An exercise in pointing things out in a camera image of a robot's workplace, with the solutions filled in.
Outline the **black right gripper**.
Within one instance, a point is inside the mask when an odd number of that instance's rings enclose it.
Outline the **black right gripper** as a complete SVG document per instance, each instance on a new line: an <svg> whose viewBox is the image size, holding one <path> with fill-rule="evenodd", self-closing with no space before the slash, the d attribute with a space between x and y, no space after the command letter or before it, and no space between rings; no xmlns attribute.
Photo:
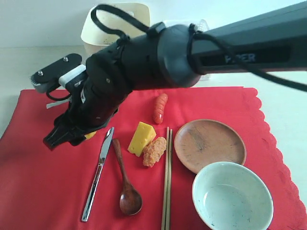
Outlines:
<svg viewBox="0 0 307 230"><path fill-rule="evenodd" d="M43 143L50 150L65 142L78 146L86 140L85 134L107 126L130 93L131 87L125 82L100 82L96 85L86 81L72 95L68 110L55 119L55 127L44 137Z"/></svg>

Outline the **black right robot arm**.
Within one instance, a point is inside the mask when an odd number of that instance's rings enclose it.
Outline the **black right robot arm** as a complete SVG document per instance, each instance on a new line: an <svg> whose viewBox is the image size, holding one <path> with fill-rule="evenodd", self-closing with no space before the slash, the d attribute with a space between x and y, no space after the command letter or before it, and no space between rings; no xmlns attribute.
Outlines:
<svg viewBox="0 0 307 230"><path fill-rule="evenodd" d="M106 127L132 91L188 88L207 73L250 72L292 89L307 89L272 74L307 68L306 2L206 32L194 24L148 27L107 4L94 7L91 19L118 40L87 59L86 80L44 138L51 149L65 142L76 146L86 134Z"/></svg>

